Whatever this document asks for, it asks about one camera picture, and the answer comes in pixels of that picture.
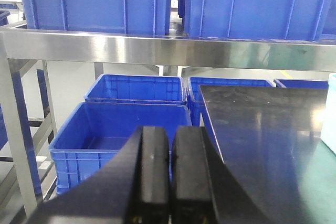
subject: blue plastic crate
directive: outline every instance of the blue plastic crate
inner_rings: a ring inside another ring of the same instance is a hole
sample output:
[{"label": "blue plastic crate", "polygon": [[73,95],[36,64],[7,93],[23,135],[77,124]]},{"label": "blue plastic crate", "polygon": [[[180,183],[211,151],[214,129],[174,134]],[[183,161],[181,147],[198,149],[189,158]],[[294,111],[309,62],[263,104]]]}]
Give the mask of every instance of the blue plastic crate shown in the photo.
[{"label": "blue plastic crate", "polygon": [[57,193],[76,186],[111,159],[137,126],[165,127],[170,145],[180,125],[191,125],[181,105],[84,102],[49,146],[57,171]]},{"label": "blue plastic crate", "polygon": [[203,105],[203,101],[199,89],[200,85],[273,87],[272,83],[266,80],[189,77],[187,95],[193,126],[199,126],[201,119],[201,106]]},{"label": "blue plastic crate", "polygon": [[28,28],[164,35],[171,0],[23,0]]},{"label": "blue plastic crate", "polygon": [[186,93],[180,77],[102,74],[85,95],[85,100],[185,105]]},{"label": "blue plastic crate", "polygon": [[10,12],[7,10],[0,10],[0,26],[8,25],[7,17],[10,15]]},{"label": "blue plastic crate", "polygon": [[4,147],[7,141],[8,141],[8,138],[7,138],[7,133],[6,133],[6,127],[5,127],[5,122],[2,116],[2,110],[0,106],[0,150],[2,149],[2,147]]},{"label": "blue plastic crate", "polygon": [[0,4],[0,8],[2,8],[2,9],[16,9],[16,6],[12,5],[12,4]]},{"label": "blue plastic crate", "polygon": [[190,36],[316,40],[331,0],[186,0]]},{"label": "blue plastic crate", "polygon": [[294,79],[274,79],[279,88],[312,88],[327,89],[328,81],[321,80],[294,80]]}]

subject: black tabletop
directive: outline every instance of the black tabletop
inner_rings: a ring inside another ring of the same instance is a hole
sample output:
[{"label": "black tabletop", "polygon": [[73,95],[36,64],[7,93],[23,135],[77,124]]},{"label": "black tabletop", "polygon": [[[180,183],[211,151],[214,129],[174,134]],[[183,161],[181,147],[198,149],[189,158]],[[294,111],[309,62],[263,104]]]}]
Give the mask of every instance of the black tabletop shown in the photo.
[{"label": "black tabletop", "polygon": [[266,216],[278,224],[336,223],[336,156],[320,138],[327,90],[201,90],[224,163]]}]

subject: stainless steel shelf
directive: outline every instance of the stainless steel shelf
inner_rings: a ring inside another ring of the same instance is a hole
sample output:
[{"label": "stainless steel shelf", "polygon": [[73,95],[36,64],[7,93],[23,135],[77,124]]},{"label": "stainless steel shelf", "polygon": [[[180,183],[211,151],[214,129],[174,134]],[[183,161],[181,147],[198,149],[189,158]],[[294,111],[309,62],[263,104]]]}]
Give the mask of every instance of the stainless steel shelf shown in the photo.
[{"label": "stainless steel shelf", "polygon": [[[36,60],[44,62],[50,114],[32,138],[20,77]],[[56,132],[46,60],[94,62],[96,76],[102,63],[331,72],[336,71],[336,41],[139,37],[32,30],[24,22],[1,27],[0,102],[28,216],[42,199],[34,145],[39,148],[40,138]]]},{"label": "stainless steel shelf", "polygon": [[336,71],[333,40],[204,40],[22,27],[24,23],[1,29],[7,59]]}]

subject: crate rim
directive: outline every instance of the crate rim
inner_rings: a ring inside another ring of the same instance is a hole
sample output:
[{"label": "crate rim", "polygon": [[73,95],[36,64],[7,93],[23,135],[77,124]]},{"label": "crate rim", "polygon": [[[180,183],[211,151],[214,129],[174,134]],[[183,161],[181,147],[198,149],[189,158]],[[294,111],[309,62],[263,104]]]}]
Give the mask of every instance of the crate rim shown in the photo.
[{"label": "crate rim", "polygon": [[[188,115],[189,110],[187,108],[187,106],[185,105],[180,105],[180,104],[134,104],[134,103],[123,103],[123,104],[118,104],[118,103],[109,103],[109,102],[80,102],[76,108],[71,112],[71,114],[67,117],[67,119],[64,121],[63,125],[61,126],[61,128],[59,129],[59,131],[57,132],[57,135],[54,137],[54,139],[52,140],[52,142],[49,145],[49,151],[51,152],[51,154],[53,153],[111,153],[115,150],[97,150],[97,149],[66,149],[66,148],[62,148],[62,149],[58,149],[55,148],[55,144],[57,143],[57,141],[59,140],[60,136],[63,134],[64,130],[66,129],[67,125],[69,124],[69,122],[73,119],[73,117],[76,115],[76,113],[83,107],[85,106],[85,104],[105,104],[108,106],[120,106],[120,105],[126,105],[126,106],[165,106],[165,107],[182,107],[184,109],[184,111],[186,112],[186,114]],[[189,116],[186,117],[189,125],[191,124],[191,119]]]},{"label": "crate rim", "polygon": [[323,81],[323,82],[328,82],[327,80],[307,80],[307,79],[274,79],[274,83],[276,85],[279,85],[281,88],[289,88],[287,86],[285,86],[282,81],[311,81],[311,82],[320,82],[320,81]]},{"label": "crate rim", "polygon": [[191,78],[211,78],[211,79],[230,79],[230,80],[252,80],[252,81],[265,81],[267,82],[268,84],[270,84],[269,88],[274,88],[275,85],[269,81],[269,80],[265,80],[265,79],[246,79],[246,78],[221,78],[221,77],[202,77],[202,76],[190,76],[188,77],[188,95],[190,95],[190,98],[191,98],[191,101],[192,102],[195,102],[195,103],[198,103],[199,101],[196,101],[195,100],[195,97],[194,97],[194,92],[193,92],[193,89],[192,89],[192,85],[191,85]]},{"label": "crate rim", "polygon": [[[171,100],[142,100],[142,99],[118,99],[118,98],[102,98],[102,97],[89,97],[89,94],[92,92],[92,90],[95,88],[95,86],[98,84],[98,82],[104,77],[104,76],[132,76],[132,77],[152,77],[152,78],[172,78],[172,79],[179,79],[180,81],[180,87],[181,87],[181,93],[182,93],[182,100],[179,101],[171,101]],[[187,101],[187,94],[184,87],[184,81],[182,77],[178,76],[147,76],[147,75],[137,75],[137,74],[112,74],[112,73],[103,73],[101,74],[96,81],[91,85],[90,89],[86,92],[84,95],[84,99],[88,101],[92,100],[108,100],[108,101],[139,101],[139,102],[152,102],[157,101],[160,102],[174,102],[174,103],[183,103]]]}]

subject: metal shelf rail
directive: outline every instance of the metal shelf rail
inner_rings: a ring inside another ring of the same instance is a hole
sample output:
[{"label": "metal shelf rail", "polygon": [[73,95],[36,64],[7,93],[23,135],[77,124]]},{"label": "metal shelf rail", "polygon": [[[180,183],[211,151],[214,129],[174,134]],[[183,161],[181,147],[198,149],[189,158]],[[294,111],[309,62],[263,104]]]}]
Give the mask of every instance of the metal shelf rail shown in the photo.
[{"label": "metal shelf rail", "polygon": [[[34,150],[56,134],[46,61],[215,68],[336,71],[335,41],[251,41],[137,37],[104,33],[26,29],[20,22],[0,29],[0,101],[26,215],[42,201]],[[42,60],[50,113],[31,137],[20,71]]]}]

